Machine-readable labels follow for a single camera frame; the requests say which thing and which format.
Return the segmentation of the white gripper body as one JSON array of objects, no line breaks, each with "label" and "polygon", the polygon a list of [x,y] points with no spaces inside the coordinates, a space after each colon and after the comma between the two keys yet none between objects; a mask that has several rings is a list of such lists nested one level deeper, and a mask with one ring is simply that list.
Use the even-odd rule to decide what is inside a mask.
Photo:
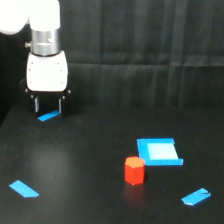
[{"label": "white gripper body", "polygon": [[19,82],[25,93],[57,93],[61,96],[71,93],[74,82],[69,78],[68,64],[64,51],[57,55],[41,57],[29,53],[26,77]]}]

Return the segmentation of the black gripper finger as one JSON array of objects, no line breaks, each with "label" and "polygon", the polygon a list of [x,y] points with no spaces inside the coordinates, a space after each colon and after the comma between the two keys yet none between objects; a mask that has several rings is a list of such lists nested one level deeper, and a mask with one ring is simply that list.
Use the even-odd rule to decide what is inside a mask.
[{"label": "black gripper finger", "polygon": [[33,108],[35,115],[38,116],[39,114],[39,96],[38,95],[31,95],[31,100],[33,103]]},{"label": "black gripper finger", "polygon": [[71,96],[69,94],[62,95],[59,98],[59,112],[63,118],[66,118],[71,112],[70,103]]}]

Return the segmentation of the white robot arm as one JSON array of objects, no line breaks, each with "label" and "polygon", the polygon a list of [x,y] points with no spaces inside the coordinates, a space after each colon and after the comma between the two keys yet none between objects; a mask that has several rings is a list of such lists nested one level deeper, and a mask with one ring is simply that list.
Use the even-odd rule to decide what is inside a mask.
[{"label": "white robot arm", "polygon": [[30,26],[31,41],[26,77],[20,86],[30,94],[40,112],[39,94],[58,94],[58,113],[66,116],[66,100],[72,93],[65,52],[61,49],[59,0],[0,0],[0,33],[15,35]]}]

